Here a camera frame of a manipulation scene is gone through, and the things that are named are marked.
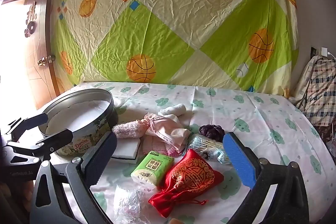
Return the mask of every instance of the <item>clear plastic wrap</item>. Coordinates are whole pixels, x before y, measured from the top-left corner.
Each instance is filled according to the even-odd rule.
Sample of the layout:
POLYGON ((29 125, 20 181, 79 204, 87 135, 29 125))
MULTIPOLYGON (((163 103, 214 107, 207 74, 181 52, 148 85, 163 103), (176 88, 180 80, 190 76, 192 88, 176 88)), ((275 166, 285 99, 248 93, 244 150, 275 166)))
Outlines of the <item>clear plastic wrap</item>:
POLYGON ((151 224, 145 216, 148 205, 144 189, 133 183, 117 185, 113 210, 115 224, 151 224))
POLYGON ((205 160, 218 160, 222 164, 231 163, 222 143, 216 142, 201 134, 193 134, 189 137, 185 151, 188 149, 194 150, 205 160))

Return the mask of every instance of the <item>green tissue pack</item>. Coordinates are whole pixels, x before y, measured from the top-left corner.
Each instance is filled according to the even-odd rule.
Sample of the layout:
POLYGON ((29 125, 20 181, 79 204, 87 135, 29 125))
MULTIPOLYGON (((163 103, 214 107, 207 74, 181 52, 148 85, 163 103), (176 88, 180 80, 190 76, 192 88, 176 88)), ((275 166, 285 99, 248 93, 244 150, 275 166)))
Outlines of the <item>green tissue pack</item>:
POLYGON ((131 178, 149 189, 154 189, 173 164, 174 158, 151 151, 131 173, 131 178))

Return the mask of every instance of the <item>dark purple scrunchie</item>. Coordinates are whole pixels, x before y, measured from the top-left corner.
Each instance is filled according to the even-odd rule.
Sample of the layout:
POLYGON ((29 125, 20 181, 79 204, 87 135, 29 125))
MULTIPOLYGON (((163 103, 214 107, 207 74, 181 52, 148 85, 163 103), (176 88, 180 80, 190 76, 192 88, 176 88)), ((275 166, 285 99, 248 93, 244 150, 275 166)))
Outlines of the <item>dark purple scrunchie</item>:
POLYGON ((222 142, 225 134, 224 129, 221 126, 216 126, 215 124, 208 124, 206 126, 201 126, 199 132, 216 142, 222 142))

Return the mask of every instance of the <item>blue diamond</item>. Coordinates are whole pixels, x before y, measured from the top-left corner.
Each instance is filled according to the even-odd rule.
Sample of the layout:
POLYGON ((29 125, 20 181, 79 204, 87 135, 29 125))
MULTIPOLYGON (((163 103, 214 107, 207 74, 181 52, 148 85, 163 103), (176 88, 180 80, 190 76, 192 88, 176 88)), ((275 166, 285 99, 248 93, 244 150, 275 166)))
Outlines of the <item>blue diamond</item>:
POLYGON ((138 8, 138 6, 140 5, 139 2, 137 2, 136 0, 134 0, 131 5, 129 6, 133 11, 135 11, 136 8, 138 8))
POLYGON ((253 86, 250 86, 249 89, 247 90, 248 92, 254 92, 255 88, 253 86))

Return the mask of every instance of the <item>fuzzy pink sock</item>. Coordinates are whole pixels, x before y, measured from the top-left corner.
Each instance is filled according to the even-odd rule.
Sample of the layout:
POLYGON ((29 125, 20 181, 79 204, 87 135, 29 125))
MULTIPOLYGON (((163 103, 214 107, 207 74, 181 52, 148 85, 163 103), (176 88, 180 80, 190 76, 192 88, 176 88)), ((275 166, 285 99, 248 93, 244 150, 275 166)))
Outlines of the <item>fuzzy pink sock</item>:
POLYGON ((136 120, 132 122, 117 124, 112 128, 112 132, 118 139, 125 138, 141 138, 145 135, 149 126, 142 121, 136 120))

